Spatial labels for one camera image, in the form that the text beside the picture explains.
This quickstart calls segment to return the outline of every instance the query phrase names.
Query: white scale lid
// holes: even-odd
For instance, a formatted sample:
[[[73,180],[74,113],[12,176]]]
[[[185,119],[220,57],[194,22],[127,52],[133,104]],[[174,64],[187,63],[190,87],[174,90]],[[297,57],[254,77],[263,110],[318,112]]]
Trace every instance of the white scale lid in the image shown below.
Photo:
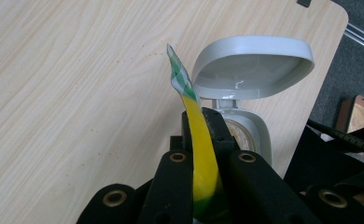
[[[208,45],[193,67],[202,98],[249,100],[293,86],[314,69],[310,46],[281,36],[233,36]]]

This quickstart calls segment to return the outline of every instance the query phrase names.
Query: gray floor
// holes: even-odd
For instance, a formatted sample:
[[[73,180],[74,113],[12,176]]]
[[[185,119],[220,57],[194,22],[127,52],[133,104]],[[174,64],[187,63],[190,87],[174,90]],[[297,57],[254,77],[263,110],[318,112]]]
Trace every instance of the gray floor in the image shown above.
[[[349,22],[364,30],[364,0],[333,0],[342,6]],[[344,36],[316,99],[310,119],[334,127],[341,102],[364,95],[364,47]]]

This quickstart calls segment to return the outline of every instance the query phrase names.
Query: wood grain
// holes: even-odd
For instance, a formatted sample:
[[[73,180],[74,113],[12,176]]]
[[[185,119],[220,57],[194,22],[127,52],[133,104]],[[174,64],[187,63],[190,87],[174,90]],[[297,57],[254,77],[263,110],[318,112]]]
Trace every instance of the wood grain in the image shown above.
[[[310,43],[307,78],[243,103],[283,175],[346,24],[328,0],[0,1],[0,223],[73,223],[98,189],[154,175],[184,110],[167,43],[188,71],[222,37]]]

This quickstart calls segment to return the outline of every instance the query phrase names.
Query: black cable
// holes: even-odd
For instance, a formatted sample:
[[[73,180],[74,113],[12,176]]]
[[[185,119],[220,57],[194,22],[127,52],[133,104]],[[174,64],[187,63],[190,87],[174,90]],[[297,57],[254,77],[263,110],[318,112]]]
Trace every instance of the black cable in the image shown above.
[[[307,121],[307,125],[314,129],[317,129],[318,131],[325,133],[333,138],[342,140],[345,143],[348,143],[349,145],[352,145],[352,146],[356,147],[358,150],[364,152],[364,140],[362,140],[358,137],[355,137],[349,133],[343,133],[343,132],[337,131],[335,129],[332,129],[330,127],[317,123],[311,119],[309,119]]]

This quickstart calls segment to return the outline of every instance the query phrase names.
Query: light wood surface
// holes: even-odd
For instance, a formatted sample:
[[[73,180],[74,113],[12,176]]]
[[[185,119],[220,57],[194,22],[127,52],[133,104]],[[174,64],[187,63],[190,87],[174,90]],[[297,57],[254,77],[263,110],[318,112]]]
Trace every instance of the light wood surface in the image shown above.
[[[190,72],[227,36],[311,45],[307,78],[243,102],[267,123],[283,176],[347,20],[329,0],[0,1],[0,223],[74,223],[98,189],[154,175],[184,110],[167,43]]]

